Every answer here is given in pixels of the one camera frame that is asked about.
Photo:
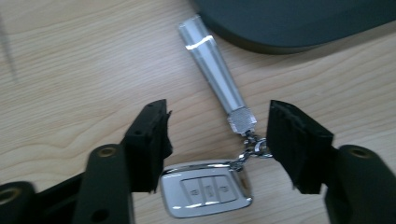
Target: black object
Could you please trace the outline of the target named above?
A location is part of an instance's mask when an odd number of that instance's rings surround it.
[[[1,224],[134,223],[131,192],[156,189],[172,153],[165,100],[146,105],[119,145],[95,149],[86,172],[40,193],[0,186]],[[333,134],[294,105],[271,101],[267,145],[301,193],[328,186],[333,224],[396,223],[396,177],[371,150],[332,147]]]
[[[396,20],[395,0],[192,0],[204,23],[232,44],[289,54]]]
[[[301,193],[319,194],[331,223],[396,223],[396,177],[371,150],[332,147],[333,134],[294,105],[271,101],[267,146]]]
[[[172,154],[166,101],[146,105],[119,145],[95,149],[86,172],[35,193],[28,182],[0,186],[1,224],[134,223],[131,192],[152,192]]]

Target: light wooden table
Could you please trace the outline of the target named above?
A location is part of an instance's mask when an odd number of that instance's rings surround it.
[[[43,190],[84,170],[91,150],[118,143],[142,107],[167,99],[174,154],[234,158],[242,139],[185,50],[185,0],[0,0],[0,183]],[[396,23],[308,52],[270,56],[215,35],[265,135],[271,99],[292,103],[336,134],[334,145],[378,153],[396,171]],[[134,194],[137,223],[328,223],[322,195],[301,195],[276,161],[247,165],[248,208],[175,219],[161,193]]]

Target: wooden desk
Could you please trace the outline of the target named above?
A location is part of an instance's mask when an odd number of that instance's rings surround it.
[[[193,14],[184,0],[0,1],[1,184],[27,180],[43,190],[82,172],[91,150],[118,143],[142,107],[162,98],[174,111],[166,165],[234,158],[242,139],[177,32]],[[265,135],[271,99],[289,102],[335,133],[336,147],[368,147],[396,171],[395,22],[285,56],[215,38],[257,133]],[[247,170],[248,208],[174,219],[161,193],[135,193],[136,221],[329,222],[323,195],[292,190],[276,161],[251,160]]]

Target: silver cylindrical keychain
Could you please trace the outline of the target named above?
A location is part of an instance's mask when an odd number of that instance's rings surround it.
[[[271,152],[266,146],[265,138],[254,133],[257,122],[251,110],[236,87],[230,71],[227,68],[216,41],[206,30],[199,16],[184,21],[179,26],[186,49],[197,62],[212,90],[219,98],[228,122],[234,133],[246,137],[245,149],[232,163],[235,170],[242,170],[250,156],[271,158]]]

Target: metal ring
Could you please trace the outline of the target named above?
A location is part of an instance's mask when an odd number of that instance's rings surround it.
[[[254,146],[254,151],[256,153],[263,152],[266,149],[267,149],[267,142],[265,141],[265,138],[259,139],[256,142],[256,146]]]
[[[361,159],[370,159],[372,155],[364,150],[361,150],[360,148],[350,148],[349,153],[352,154],[355,157],[361,158]]]
[[[116,153],[116,149],[114,147],[105,147],[98,151],[99,157],[109,157]]]
[[[21,194],[21,189],[10,188],[0,192],[0,205],[9,203]]]

